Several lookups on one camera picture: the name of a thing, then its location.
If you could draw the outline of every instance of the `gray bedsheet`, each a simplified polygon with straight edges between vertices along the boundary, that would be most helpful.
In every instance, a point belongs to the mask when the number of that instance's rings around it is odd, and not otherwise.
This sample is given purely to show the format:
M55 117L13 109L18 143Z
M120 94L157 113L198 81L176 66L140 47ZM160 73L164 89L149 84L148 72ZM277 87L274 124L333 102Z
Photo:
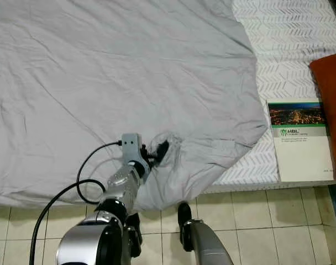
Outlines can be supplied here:
M45 204L128 132L171 144L136 208L194 198L266 129L255 61L229 0L0 0L0 205ZM82 178L105 183L119 158Z

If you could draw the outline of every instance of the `chevron pattern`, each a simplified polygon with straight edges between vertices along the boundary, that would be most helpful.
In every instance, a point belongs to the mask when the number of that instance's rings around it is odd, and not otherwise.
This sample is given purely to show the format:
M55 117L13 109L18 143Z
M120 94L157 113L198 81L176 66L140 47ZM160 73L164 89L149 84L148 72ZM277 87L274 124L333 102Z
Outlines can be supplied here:
M308 65L336 53L336 17L329 1L234 0L233 12L258 58L256 84L268 123L268 98L316 97ZM270 129L211 188L258 189L255 185L267 188L268 183L279 185Z

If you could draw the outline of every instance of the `wire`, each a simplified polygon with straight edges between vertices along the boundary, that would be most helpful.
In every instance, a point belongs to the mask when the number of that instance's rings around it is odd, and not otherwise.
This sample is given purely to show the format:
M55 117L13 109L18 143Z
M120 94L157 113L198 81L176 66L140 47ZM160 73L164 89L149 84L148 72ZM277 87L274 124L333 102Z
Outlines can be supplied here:
M77 173L77 179L76 179L76 189L77 189L77 193L79 194L79 196L81 197L81 199L83 201L85 201L86 203L88 204L98 204L99 202L94 202L94 201L91 201L91 200L88 200L87 198L85 198L85 196L83 196L81 190L80 190L80 175L81 175L81 172L82 172L82 169L84 168L84 166L86 165L87 161L97 152L99 151L100 149L103 149L105 147L108 147L110 145L121 145L122 142L121 141L117 141L117 142L111 142L109 144L105 144L105 145L102 145L100 147L98 147L97 149L93 150L89 156L87 156L87 158L84 160L84 162L82 163L80 169L78 170L78 173ZM98 185L102 188L103 191L105 191L105 187L103 186L102 183L98 183Z
M43 211L39 215L39 217L36 221L36 224L34 226L33 235L32 235L31 244L30 244L29 265L34 265L36 236L38 234L40 223L41 223L42 219L44 218L45 214L49 211L50 207L53 205L54 202L56 202L57 199L59 199L68 190L70 190L74 187L77 187L78 185L80 185L82 183L89 183L89 182L98 184L102 188L103 192L106 191L106 189L104 188L104 186L101 182L99 182L95 179L84 179L82 181L75 182L74 184L71 184L70 186L68 186L65 189L63 189L62 191L60 191L55 197L53 197L51 199L51 201L49 201L49 203L43 209Z
M32 238L31 238L31 244L30 244L30 255L29 255L29 265L34 265L34 256L35 256L35 245L36 245L36 236L38 234L38 230L39 230L39 226L40 226L40 223L42 221L42 219L44 218L45 214L49 211L50 207L54 204L54 202L56 202L65 192L69 191L70 189L76 187L77 188L77 192L79 194L79 196L81 197L82 200L84 200L86 203L89 203L89 204L98 204L99 202L93 202L93 201L90 201L88 199L86 199L81 190L80 190L80 184L82 183L95 183L97 185L100 186L100 188L102 189L103 192L106 191L106 188L104 187L104 185L95 180L95 179L84 179L84 180L80 180L80 175L81 175L81 172L82 172L82 169L84 168L84 166L86 165L87 161L100 149L102 148L105 148L105 147L108 147L110 145L122 145L122 142L121 141L117 141L117 142L111 142L109 144L105 144L105 145L102 145L100 147L98 147L97 149L95 149L94 151L92 151L90 153L89 156L87 156L87 158L84 160L84 162L82 163L80 169L78 170L78 173L77 173L77 179L76 179L76 182L74 184L71 184L70 186L66 187L65 189L63 189L62 191L60 191L56 196L54 196L51 201L49 201L49 203L45 206L45 208L43 209L43 211L41 212L41 214L39 215L37 221L36 221L36 224L34 226L34 230L33 230L33 235L32 235Z

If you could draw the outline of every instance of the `book cover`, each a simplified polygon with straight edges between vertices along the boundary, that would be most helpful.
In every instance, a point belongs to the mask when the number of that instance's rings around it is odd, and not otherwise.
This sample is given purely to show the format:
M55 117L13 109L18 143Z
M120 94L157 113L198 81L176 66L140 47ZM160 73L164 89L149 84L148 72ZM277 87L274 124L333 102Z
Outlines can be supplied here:
M269 99L267 106L280 180L333 180L328 129L319 99Z

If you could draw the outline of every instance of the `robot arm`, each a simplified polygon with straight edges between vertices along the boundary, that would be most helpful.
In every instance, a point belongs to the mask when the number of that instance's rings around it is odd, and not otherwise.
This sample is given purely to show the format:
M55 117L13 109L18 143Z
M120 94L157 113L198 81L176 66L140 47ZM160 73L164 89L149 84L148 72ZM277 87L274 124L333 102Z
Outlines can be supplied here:
M131 257L140 255L142 237L138 214L132 215L133 206L154 156L148 155L138 134L124 134L122 147L123 166L108 180L107 191L94 213L62 238L56 254L57 265L126 265ZM165 154L168 143L161 148Z

